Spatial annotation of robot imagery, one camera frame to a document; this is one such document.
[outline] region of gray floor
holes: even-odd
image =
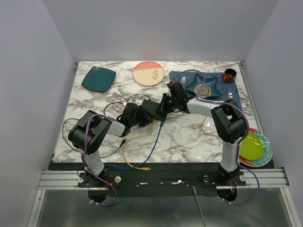
[[[255,189],[242,189],[246,201]],[[207,227],[290,227],[279,189],[262,189],[246,206],[230,206],[217,197],[199,197]],[[87,191],[48,191],[39,227],[202,227],[193,197],[120,198],[113,207],[89,204]]]

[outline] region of metal rail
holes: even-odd
[[[284,169],[256,169],[253,170],[257,175],[261,188],[283,188],[288,187],[289,183]],[[246,186],[238,188],[256,188],[255,177],[247,170],[244,170]],[[77,171],[43,171],[41,174],[38,190],[105,190],[102,188],[79,188]],[[229,189],[230,186],[220,186],[217,189]]]

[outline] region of screw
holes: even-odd
[[[82,183],[84,180],[81,177],[78,177],[78,183]]]
[[[246,177],[244,175],[241,175],[240,177],[240,181],[244,182],[246,180]]]
[[[115,177],[115,182],[116,183],[120,183],[121,182],[121,177],[120,176],[116,176]]]
[[[204,175],[204,177],[203,177],[203,181],[204,181],[205,183],[207,183],[207,182],[209,181],[209,176]]]

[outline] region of blue star-shaped dish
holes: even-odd
[[[220,91],[216,89],[216,83],[217,83],[217,78],[210,78],[210,79],[205,79],[205,84],[200,90],[199,97],[201,98],[217,98],[222,96]],[[199,74],[195,74],[195,81],[187,85],[185,87],[185,90],[189,92],[192,95],[196,95],[196,93],[199,91],[201,88],[201,85],[203,84],[203,77]]]

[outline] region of teal plate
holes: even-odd
[[[115,77],[116,72],[94,66],[86,74],[82,86],[91,91],[106,92],[113,84]]]
[[[250,128],[250,133],[254,134],[261,140],[262,145],[263,145],[263,154],[257,160],[247,160],[241,156],[240,156],[239,160],[243,164],[250,166],[250,167],[264,166],[271,160],[271,158],[273,156],[273,149],[271,147],[271,144],[270,144],[269,140],[267,139],[267,137],[264,134],[262,134],[261,132],[259,132],[258,130]]]

